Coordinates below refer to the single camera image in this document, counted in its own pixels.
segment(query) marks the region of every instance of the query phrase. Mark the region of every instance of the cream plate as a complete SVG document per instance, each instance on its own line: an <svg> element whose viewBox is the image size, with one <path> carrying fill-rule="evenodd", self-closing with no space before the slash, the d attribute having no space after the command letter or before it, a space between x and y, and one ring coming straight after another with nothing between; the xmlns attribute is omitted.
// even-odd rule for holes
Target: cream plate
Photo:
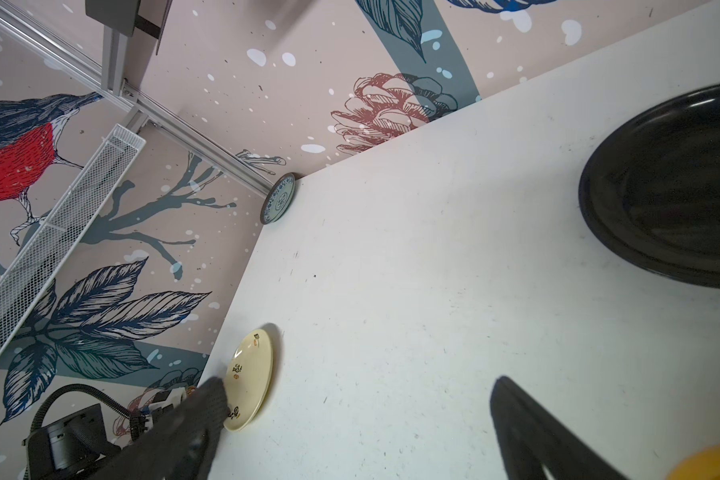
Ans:
<svg viewBox="0 0 720 480"><path fill-rule="evenodd" d="M227 430L240 430L259 411L272 378L273 359L272 342L264 330L254 330L240 342L224 379L230 407L230 416L224 420Z"/></svg>

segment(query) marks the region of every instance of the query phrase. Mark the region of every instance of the plate rim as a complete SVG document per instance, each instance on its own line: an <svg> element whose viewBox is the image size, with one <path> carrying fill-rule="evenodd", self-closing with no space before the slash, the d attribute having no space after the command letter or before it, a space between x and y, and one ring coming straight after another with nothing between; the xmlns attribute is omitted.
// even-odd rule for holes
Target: plate rim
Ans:
<svg viewBox="0 0 720 480"><path fill-rule="evenodd" d="M269 225L269 224L272 224L272 223L274 223L274 222L277 222L278 220L280 220L280 217L283 216L283 215L286 213L286 210L284 210L284 211L282 212L282 214L280 214L280 216L278 216L276 219L271 220L271 221L269 221L269 222L264 221L264 211L266 210L266 206L268 205L269 201L272 199L272 195L275 193L275 188L276 188L278 185L280 185L280 182L282 182L286 177L292 177L292 178L293 178L293 190L291 190L291 195L290 195L290 197L288 198L288 205L286 206L286 210L288 210L288 206L290 206L291 201L293 200L293 195L294 195L294 193L296 192L296 180L297 180L297 178L296 178L296 175L295 175L293 172L288 172L287 174L285 174L285 175L283 175L282 177L278 178L278 179L277 179L277 182L275 182L275 183L272 185L272 188L269 190L269 193L266 195L266 197L264 197L264 203L262 204L262 210L261 210L261 212L259 213L259 220L261 221L262 225Z"/></svg>
<svg viewBox="0 0 720 480"><path fill-rule="evenodd" d="M662 101L653 107L650 107L639 114L633 116L629 120L623 122L614 131L608 134L592 152L587 159L578 184L578 201L581 216L589 228L590 232L595 235L598 241L608 250L613 252L622 260L672 280L676 280L686 284L707 286L720 289L720 272L715 270L706 270L694 268L683 264L675 264L664 258L655 258L637 247L628 244L624 238L616 234L596 212L592 201L592 193L590 190L590 181L594 172L597 170L596 162L602 158L606 150L613 142L618 141L626 132L633 130L644 120L652 118L653 115L661 111L677 106L678 104L698 101L700 98L720 92L720 83L708 85L683 94L676 95L668 100Z"/></svg>
<svg viewBox="0 0 720 480"><path fill-rule="evenodd" d="M240 343L238 344L237 348L235 348L235 352L237 352L238 350L240 350L240 347L243 345L243 343L246 341L246 339L247 339L249 336L253 335L254 333L259 333L259 334L260 334L260 333L263 333L264 336L266 336L267 341L269 342L269 371L268 371L268 373L267 373L266 387L264 388L264 391L262 392L261 398L259 398L259 401L258 401L258 403L256 404L256 408L253 409L253 412L251 413L251 415L248 417L247 420L244 421L244 423L243 423L242 425L240 425L240 427L235 428L235 429L231 429L230 427L228 427L228 426L226 425L226 421L229 420L229 419L228 419L228 418L225 418L225 419L224 419L223 425L224 425L224 428L225 428L228 432L239 432L240 430L242 430L243 428L245 428L245 427L251 422L251 420L253 420L253 417L256 416L256 414L259 412L259 408L261 408L262 404L264 403L264 398L266 398L266 394L267 394L268 391L269 391L269 383L272 381L272 368L274 367L274 364L275 364L275 348L274 348L274 345L272 344L272 338L269 336L269 333L267 333L267 332L266 332L265 330L263 330L263 329L256 329L256 330L253 330L253 331L251 331L251 332L248 332L248 333L246 334L246 336L244 336L244 337L242 338L242 340L241 340ZM235 361L235 357L233 356L233 357L231 358L231 360L230 360L230 363L227 364L227 366L226 366L226 374L224 375L224 378L225 378L225 379L229 376L230 367L231 367L231 365L232 365L232 362L234 362L234 361Z"/></svg>

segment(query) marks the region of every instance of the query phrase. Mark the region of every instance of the plate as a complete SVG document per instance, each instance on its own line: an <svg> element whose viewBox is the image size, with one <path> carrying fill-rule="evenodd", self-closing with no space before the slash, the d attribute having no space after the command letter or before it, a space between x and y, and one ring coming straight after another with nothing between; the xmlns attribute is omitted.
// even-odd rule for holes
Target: plate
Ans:
<svg viewBox="0 0 720 480"><path fill-rule="evenodd" d="M645 270L720 288L720 85L629 120L579 184L594 235Z"/></svg>
<svg viewBox="0 0 720 480"><path fill-rule="evenodd" d="M224 427L230 432L248 425L259 411L272 378L272 360L272 341L264 330L250 332L235 350L224 378L230 408Z"/></svg>
<svg viewBox="0 0 720 480"><path fill-rule="evenodd" d="M264 199L261 213L262 225L278 220L288 210L295 191L296 176L294 174L285 174L275 182L269 195Z"/></svg>

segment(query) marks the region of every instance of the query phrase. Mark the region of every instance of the black oval plate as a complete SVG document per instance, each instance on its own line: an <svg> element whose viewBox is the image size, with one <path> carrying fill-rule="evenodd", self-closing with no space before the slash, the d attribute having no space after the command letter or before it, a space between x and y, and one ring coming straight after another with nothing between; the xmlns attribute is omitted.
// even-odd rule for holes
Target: black oval plate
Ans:
<svg viewBox="0 0 720 480"><path fill-rule="evenodd" d="M624 260L720 288L720 85L613 132L584 168L579 205L590 230Z"/></svg>

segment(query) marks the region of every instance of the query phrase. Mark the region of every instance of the pine cone illustration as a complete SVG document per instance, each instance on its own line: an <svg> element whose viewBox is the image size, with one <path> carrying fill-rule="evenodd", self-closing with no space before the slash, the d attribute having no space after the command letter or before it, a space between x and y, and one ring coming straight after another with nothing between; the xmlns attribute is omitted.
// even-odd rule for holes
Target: pine cone illustration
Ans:
<svg viewBox="0 0 720 480"><path fill-rule="evenodd" d="M430 77L380 73L359 78L344 106L349 112L331 112L347 142L337 149L354 155L456 111L458 103Z"/></svg>

